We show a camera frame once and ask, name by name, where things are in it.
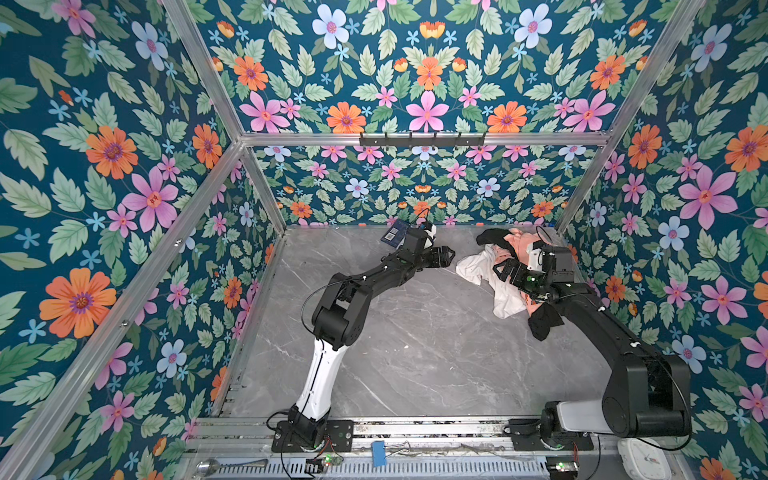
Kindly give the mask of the white cloth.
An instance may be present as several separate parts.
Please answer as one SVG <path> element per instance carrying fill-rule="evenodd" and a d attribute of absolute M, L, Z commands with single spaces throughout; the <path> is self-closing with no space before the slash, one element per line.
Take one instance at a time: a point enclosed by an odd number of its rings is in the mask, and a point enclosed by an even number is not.
<path fill-rule="evenodd" d="M 464 280 L 481 285 L 486 282 L 493 291 L 493 314 L 506 319 L 527 311 L 526 302 L 520 291 L 506 281 L 499 279 L 493 267 L 511 257 L 511 254 L 496 245 L 485 245 L 481 253 L 460 260 L 456 273 Z"/>

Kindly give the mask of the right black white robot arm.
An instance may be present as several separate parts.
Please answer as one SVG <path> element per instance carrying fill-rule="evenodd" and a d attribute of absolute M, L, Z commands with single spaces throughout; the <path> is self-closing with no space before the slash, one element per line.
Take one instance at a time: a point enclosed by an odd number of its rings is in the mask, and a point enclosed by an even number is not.
<path fill-rule="evenodd" d="M 533 337 L 544 341 L 552 329 L 574 324 L 600 352 L 611 374 L 597 400 L 550 401 L 539 421 L 545 442 L 576 433 L 618 438 L 681 437 L 690 440 L 690 372 L 685 362 L 644 342 L 600 304 L 592 289 L 575 280 L 572 268 L 529 269 L 517 259 L 494 265 L 502 280 L 527 294 L 537 307 L 528 319 Z"/>

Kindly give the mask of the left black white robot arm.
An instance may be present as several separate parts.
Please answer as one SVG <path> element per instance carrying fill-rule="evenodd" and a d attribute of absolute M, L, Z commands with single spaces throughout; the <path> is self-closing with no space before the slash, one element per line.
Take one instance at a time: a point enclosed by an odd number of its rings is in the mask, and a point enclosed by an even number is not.
<path fill-rule="evenodd" d="M 434 244 L 437 227 L 430 222 L 407 226 L 394 252 L 378 265 L 359 274 L 335 274 L 322 293 L 307 330 L 313 335 L 311 365 L 303 389 L 287 413 L 289 432 L 308 447 L 325 439 L 331 411 L 332 390 L 343 358 L 360 337 L 371 302 L 400 287 L 416 273 L 446 268 L 455 258 L 448 246 Z"/>

